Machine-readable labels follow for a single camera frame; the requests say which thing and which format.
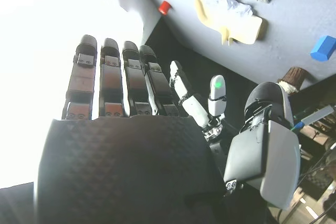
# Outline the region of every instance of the red cap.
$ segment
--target red cap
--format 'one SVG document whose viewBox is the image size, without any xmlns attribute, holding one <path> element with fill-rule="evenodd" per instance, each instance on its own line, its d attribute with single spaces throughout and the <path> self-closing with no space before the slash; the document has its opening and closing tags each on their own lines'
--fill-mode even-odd
<svg viewBox="0 0 336 224">
<path fill-rule="evenodd" d="M 163 1 L 159 7 L 159 11 L 163 15 L 167 15 L 170 8 L 172 8 L 172 6 L 167 1 Z"/>
</svg>

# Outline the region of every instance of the red cylinder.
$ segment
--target red cylinder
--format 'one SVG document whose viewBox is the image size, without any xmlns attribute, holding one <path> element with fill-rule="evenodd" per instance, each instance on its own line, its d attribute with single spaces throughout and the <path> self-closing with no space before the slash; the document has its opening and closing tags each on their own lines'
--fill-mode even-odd
<svg viewBox="0 0 336 224">
<path fill-rule="evenodd" d="M 159 11 L 163 15 L 167 15 L 170 8 L 172 8 L 172 6 L 167 1 L 163 1 L 159 7 Z"/>
</svg>

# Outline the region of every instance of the blue block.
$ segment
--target blue block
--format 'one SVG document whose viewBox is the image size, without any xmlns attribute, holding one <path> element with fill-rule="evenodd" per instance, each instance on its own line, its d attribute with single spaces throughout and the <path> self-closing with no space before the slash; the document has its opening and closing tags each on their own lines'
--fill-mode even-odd
<svg viewBox="0 0 336 224">
<path fill-rule="evenodd" d="M 329 60 L 336 49 L 336 39 L 331 36 L 324 36 L 317 41 L 310 55 L 318 61 Z"/>
</svg>

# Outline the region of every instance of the bright white background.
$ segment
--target bright white background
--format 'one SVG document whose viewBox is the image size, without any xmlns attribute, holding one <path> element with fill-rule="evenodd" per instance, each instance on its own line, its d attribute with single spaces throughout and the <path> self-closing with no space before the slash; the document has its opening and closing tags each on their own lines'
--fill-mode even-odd
<svg viewBox="0 0 336 224">
<path fill-rule="evenodd" d="M 81 36 L 93 35 L 98 47 L 113 38 L 122 48 L 125 40 L 140 44 L 142 26 L 117 0 L 0 0 L 0 188 L 34 180 Z M 97 116 L 97 92 L 94 100 Z"/>
</svg>

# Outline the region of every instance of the green light dot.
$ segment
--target green light dot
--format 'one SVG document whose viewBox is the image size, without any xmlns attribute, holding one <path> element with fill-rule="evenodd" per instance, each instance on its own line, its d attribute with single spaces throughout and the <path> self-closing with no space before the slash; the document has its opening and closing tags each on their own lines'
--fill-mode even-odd
<svg viewBox="0 0 336 224">
<path fill-rule="evenodd" d="M 221 82 L 216 82 L 215 83 L 215 88 L 219 89 L 222 86 Z"/>
</svg>

